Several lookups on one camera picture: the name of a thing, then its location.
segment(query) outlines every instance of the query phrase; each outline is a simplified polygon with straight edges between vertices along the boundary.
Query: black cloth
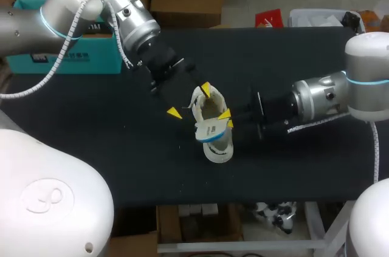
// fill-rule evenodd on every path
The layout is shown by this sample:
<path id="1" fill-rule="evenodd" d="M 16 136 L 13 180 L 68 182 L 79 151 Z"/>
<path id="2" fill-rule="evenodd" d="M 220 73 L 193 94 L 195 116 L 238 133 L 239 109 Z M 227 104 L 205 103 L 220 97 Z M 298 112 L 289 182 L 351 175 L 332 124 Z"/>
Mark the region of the black cloth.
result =
<path id="1" fill-rule="evenodd" d="M 231 106 L 248 101 L 250 82 L 270 98 L 297 80 L 344 69 L 352 36 L 338 27 L 162 33 Z M 15 75 L 8 93 L 42 77 Z M 30 135 L 93 166 L 116 207 L 352 200 L 373 183 L 373 136 L 364 122 L 348 117 L 263 142 L 254 125 L 236 127 L 233 159 L 215 164 L 195 141 L 194 121 L 166 115 L 146 79 L 125 68 L 120 75 L 56 75 L 28 97 L 3 101 L 2 109 Z M 386 142 L 388 123 L 378 131 Z M 388 156 L 389 146 L 381 145 L 380 178 L 389 176 Z"/>

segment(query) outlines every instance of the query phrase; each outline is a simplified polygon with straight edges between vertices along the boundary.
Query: shoe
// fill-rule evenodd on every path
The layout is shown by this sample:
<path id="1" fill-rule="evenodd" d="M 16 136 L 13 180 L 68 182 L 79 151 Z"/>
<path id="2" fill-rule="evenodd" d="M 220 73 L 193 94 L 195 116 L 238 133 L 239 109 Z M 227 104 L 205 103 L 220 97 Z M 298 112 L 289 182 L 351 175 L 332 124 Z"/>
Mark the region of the shoe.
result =
<path id="1" fill-rule="evenodd" d="M 227 110 L 223 95 L 217 88 L 210 86 L 210 98 L 207 98 L 200 87 L 193 91 L 190 107 L 198 123 L 210 118 L 219 117 Z M 212 142 L 203 143 L 205 156 L 214 163 L 225 163 L 233 155 L 232 131 L 227 127 L 221 136 Z"/>

